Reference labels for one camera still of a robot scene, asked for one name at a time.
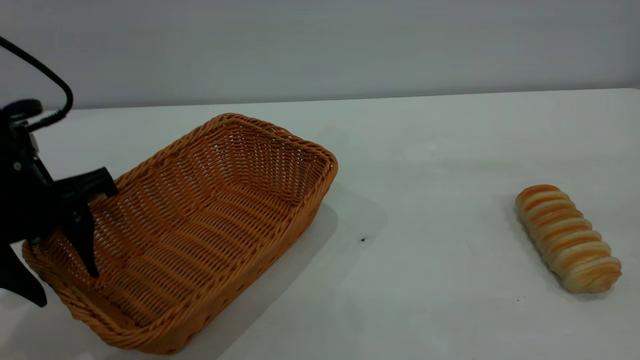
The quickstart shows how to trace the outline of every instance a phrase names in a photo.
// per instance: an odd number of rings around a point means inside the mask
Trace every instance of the black cable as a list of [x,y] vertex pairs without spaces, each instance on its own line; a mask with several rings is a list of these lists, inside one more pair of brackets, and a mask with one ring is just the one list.
[[43,74],[49,77],[49,79],[53,80],[53,82],[58,84],[58,86],[60,86],[62,90],[64,90],[65,95],[67,96],[67,103],[65,104],[64,108],[56,111],[55,113],[49,115],[48,117],[38,122],[34,122],[33,124],[27,125],[27,130],[29,132],[36,131],[37,129],[41,129],[45,126],[53,125],[58,121],[64,119],[65,116],[67,116],[67,113],[69,112],[69,110],[71,110],[71,106],[73,106],[74,104],[74,94],[71,92],[71,88],[67,85],[67,83],[65,83],[62,79],[60,79],[58,75],[56,75],[53,71],[49,70],[49,68],[46,67],[43,63],[39,62],[36,58],[29,55],[27,52],[17,47],[16,45],[13,45],[11,42],[9,42],[9,40],[3,37],[0,37],[0,46],[11,51],[13,54],[18,56],[19,58],[23,59],[24,61],[34,66],[36,69],[40,70]]

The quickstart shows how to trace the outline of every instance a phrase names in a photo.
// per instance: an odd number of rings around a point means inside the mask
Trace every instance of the bread roll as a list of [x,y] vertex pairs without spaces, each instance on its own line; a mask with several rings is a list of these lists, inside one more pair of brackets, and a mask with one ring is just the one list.
[[545,184],[526,188],[516,207],[542,259],[568,291],[605,292],[622,275],[610,246],[560,189]]

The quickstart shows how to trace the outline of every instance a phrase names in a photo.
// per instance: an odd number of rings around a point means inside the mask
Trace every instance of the wicker basket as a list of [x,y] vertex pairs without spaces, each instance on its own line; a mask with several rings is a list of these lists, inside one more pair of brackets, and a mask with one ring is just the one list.
[[22,254],[106,343],[172,354],[300,237],[337,170],[281,127],[220,115],[90,204],[98,278],[59,231]]

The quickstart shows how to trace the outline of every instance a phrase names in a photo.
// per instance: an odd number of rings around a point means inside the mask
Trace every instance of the white wall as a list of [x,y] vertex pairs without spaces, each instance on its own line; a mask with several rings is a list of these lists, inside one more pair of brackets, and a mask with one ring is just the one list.
[[[4,0],[77,108],[640,83],[639,0]],[[63,95],[0,51],[0,104]]]

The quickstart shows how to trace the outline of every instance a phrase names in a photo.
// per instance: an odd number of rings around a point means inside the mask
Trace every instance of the white table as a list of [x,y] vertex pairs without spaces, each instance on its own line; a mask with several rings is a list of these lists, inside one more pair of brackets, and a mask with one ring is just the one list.
[[[322,144],[340,170],[309,231],[173,359],[640,356],[640,91],[79,110],[36,137],[55,178],[115,177],[230,111]],[[513,212],[539,183],[621,259],[610,293],[569,294],[546,269]],[[0,290],[0,359],[154,358],[47,296]]]

